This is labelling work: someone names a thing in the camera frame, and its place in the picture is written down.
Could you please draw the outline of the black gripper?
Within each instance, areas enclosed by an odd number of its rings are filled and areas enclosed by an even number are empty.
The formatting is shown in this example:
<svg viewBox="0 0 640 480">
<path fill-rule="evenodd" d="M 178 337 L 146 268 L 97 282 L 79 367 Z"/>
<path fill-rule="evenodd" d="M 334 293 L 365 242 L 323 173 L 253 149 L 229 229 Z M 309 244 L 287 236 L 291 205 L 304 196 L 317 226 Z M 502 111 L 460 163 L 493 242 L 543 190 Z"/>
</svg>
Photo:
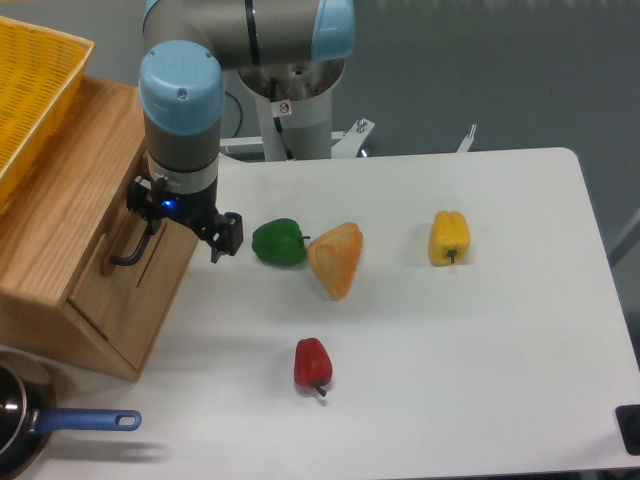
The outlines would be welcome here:
<svg viewBox="0 0 640 480">
<path fill-rule="evenodd" d="M 165 218 L 187 227 L 207 243 L 211 262 L 217 263 L 222 256 L 235 256 L 243 243 L 242 216 L 216 208 L 217 184 L 214 180 L 204 190 L 178 194 L 168 190 L 165 178 L 137 175 L 128 186 L 127 209 L 147 222 L 148 234 L 156 234 Z"/>
</svg>

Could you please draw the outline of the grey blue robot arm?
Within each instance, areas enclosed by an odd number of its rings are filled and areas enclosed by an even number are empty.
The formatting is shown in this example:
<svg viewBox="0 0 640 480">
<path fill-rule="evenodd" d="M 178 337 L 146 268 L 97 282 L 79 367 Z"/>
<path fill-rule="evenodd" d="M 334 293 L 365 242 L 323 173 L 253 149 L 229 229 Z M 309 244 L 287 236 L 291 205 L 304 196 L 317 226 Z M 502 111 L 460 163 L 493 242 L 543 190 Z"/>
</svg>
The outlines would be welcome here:
<svg viewBox="0 0 640 480">
<path fill-rule="evenodd" d="M 147 223 L 142 257 L 164 219 L 234 255 L 240 215 L 216 207 L 223 74 L 255 95 L 269 160 L 331 155 L 331 93 L 355 46 L 350 1 L 150 1 L 139 73 L 148 169 L 129 185 L 127 207 Z"/>
</svg>

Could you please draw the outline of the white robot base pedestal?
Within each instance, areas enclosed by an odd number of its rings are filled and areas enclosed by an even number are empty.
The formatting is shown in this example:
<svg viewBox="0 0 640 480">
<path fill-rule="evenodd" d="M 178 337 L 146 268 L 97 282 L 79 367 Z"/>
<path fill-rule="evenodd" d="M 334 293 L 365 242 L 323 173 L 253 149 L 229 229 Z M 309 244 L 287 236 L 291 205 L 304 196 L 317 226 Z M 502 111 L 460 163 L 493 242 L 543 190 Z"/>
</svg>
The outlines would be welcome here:
<svg viewBox="0 0 640 480">
<path fill-rule="evenodd" d="M 343 59 L 334 59 L 239 71 L 255 100 L 267 161 L 331 156 L 332 93 L 344 68 Z"/>
</svg>

